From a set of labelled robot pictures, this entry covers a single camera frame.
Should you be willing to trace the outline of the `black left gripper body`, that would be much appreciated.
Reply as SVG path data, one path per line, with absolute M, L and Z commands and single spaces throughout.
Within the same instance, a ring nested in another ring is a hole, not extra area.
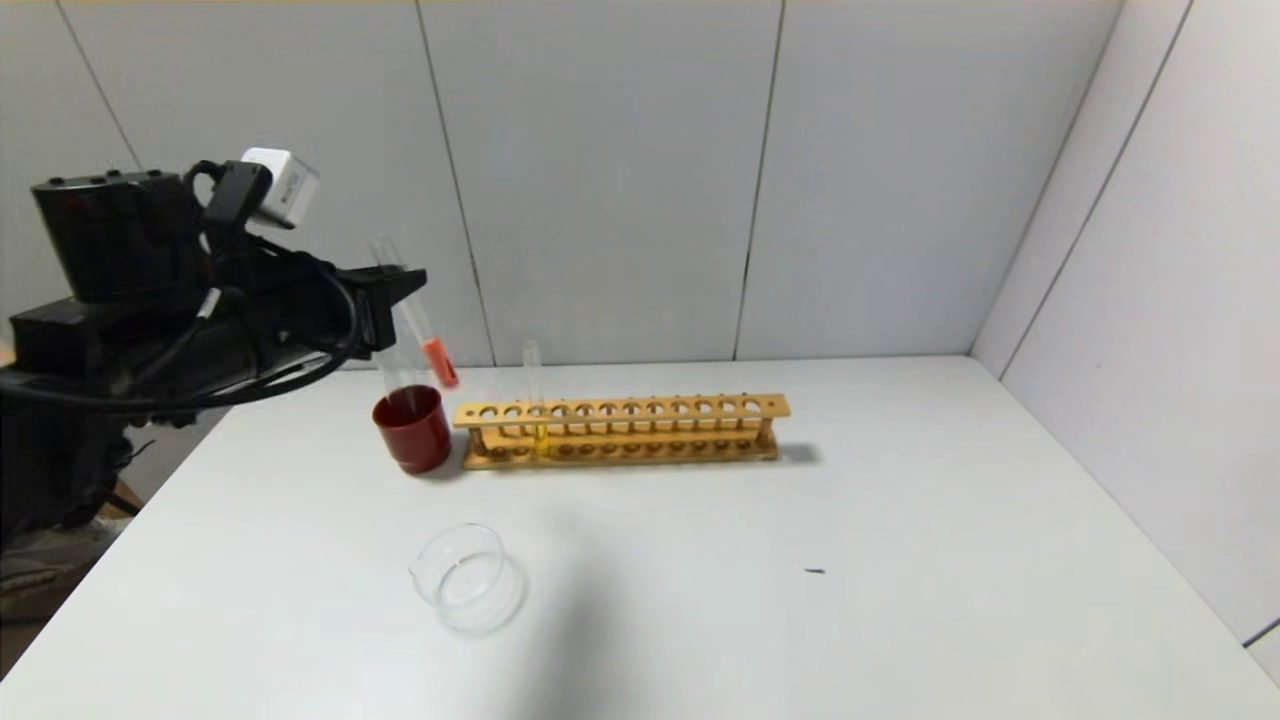
M 396 342 L 392 309 L 381 292 L 381 269 L 310 272 L 276 296 L 280 328 L 293 345 L 333 354 L 356 327 L 352 359 L 370 359 Z

